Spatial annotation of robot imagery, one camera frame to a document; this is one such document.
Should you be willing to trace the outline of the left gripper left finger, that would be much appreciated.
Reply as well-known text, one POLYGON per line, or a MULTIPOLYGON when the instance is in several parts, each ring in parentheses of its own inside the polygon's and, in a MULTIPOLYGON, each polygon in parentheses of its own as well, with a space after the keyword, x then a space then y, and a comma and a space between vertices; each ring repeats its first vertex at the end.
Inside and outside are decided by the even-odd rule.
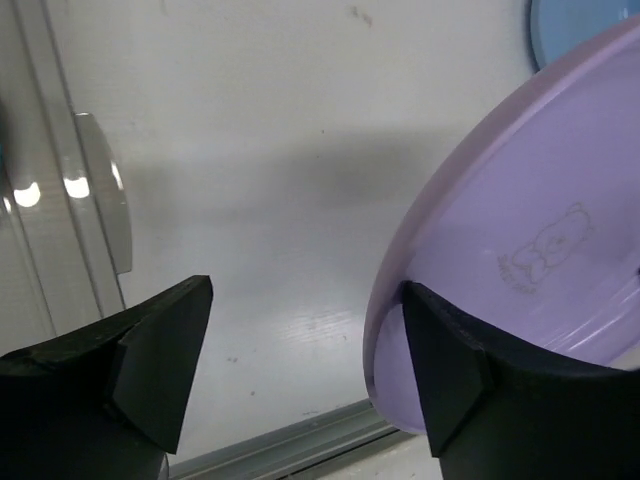
POLYGON ((1 359, 5 479, 165 479, 213 302, 194 275, 1 359))

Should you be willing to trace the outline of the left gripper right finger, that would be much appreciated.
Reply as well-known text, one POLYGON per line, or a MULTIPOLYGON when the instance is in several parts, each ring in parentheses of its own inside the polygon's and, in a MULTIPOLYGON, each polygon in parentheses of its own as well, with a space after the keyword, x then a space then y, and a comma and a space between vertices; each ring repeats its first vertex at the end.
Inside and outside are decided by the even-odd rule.
POLYGON ((402 312, 447 479, 635 479, 639 374, 526 342, 407 282, 402 312))

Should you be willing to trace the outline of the purple plate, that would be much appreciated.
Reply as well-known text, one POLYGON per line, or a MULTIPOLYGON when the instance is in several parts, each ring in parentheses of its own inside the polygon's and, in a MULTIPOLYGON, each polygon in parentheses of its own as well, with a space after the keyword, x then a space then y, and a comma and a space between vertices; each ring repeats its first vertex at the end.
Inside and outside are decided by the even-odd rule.
POLYGON ((405 215, 369 300, 363 367, 392 425, 425 430, 406 281, 530 343, 607 365, 639 341, 639 20, 536 73, 449 154, 405 215))

